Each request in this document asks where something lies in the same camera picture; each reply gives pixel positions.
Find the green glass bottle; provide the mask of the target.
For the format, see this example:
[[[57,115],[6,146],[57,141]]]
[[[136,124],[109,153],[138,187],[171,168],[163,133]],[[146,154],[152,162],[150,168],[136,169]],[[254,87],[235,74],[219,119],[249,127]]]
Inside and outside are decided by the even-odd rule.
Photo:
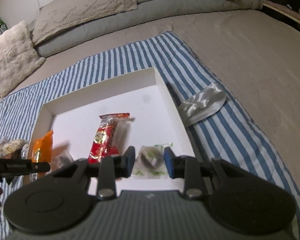
[[[0,17],[0,33],[4,33],[6,30],[8,30],[7,24],[2,20]]]

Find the grey folded duvet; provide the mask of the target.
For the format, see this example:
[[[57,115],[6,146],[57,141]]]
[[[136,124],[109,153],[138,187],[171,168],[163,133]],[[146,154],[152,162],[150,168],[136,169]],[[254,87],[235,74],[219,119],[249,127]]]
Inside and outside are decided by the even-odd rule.
[[[241,9],[260,9],[263,0],[138,0],[138,9],[63,30],[35,45],[42,57],[63,52],[97,37],[162,18]]]

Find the red rice cracker packet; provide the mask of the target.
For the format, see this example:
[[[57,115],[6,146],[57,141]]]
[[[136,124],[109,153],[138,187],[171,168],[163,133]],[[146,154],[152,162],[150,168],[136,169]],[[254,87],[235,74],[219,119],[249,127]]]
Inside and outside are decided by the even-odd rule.
[[[113,144],[115,132],[121,120],[130,118],[130,113],[111,113],[100,116],[101,122],[93,139],[88,163],[100,163],[107,156],[119,156],[119,150]]]

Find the green white snack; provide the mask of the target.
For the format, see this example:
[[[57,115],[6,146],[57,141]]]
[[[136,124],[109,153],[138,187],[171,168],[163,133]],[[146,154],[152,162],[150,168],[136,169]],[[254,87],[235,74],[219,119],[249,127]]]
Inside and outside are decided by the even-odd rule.
[[[164,149],[173,144],[142,146],[135,160],[131,177],[134,179],[166,179],[169,177],[164,161]]]

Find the orange snack packet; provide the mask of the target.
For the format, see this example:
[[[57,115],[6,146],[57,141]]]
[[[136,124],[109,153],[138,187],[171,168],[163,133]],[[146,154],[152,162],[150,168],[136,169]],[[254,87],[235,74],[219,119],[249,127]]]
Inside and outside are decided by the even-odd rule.
[[[34,163],[51,163],[53,146],[53,130],[34,142],[31,159]]]

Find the left beige quilted pillow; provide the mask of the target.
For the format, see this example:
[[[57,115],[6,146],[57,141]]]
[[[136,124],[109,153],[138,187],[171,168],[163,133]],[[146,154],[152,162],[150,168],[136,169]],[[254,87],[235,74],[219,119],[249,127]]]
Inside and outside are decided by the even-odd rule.
[[[38,45],[66,29],[137,8],[137,0],[54,0],[40,10],[32,41]]]

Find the yellow patterned white packet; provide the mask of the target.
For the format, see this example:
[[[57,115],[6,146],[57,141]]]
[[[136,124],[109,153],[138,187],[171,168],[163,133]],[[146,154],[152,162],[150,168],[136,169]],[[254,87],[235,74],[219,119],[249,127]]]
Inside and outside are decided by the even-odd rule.
[[[29,144],[24,139],[9,140],[8,137],[0,139],[0,159],[24,159]]]

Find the fluffy white cushion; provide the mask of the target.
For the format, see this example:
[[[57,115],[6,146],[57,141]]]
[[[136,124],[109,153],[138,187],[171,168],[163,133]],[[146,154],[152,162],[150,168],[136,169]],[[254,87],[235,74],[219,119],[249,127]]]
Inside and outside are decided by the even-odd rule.
[[[21,21],[0,35],[0,95],[7,96],[45,63],[33,47],[27,23]]]

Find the silver ribbon piece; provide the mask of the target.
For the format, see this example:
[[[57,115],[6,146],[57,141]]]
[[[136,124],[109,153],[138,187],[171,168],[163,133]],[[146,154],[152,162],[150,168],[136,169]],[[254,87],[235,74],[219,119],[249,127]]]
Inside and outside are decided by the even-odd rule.
[[[178,106],[185,127],[194,125],[217,113],[225,104],[226,93],[219,83],[213,82]]]

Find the small silver snack packet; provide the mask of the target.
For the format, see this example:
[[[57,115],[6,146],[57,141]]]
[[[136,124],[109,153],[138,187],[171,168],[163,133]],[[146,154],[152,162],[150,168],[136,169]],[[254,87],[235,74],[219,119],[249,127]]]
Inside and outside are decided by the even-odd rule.
[[[54,172],[57,169],[63,168],[64,166],[74,162],[72,155],[68,151],[69,147],[70,144],[65,142],[53,148],[52,159],[50,163],[51,172]]]

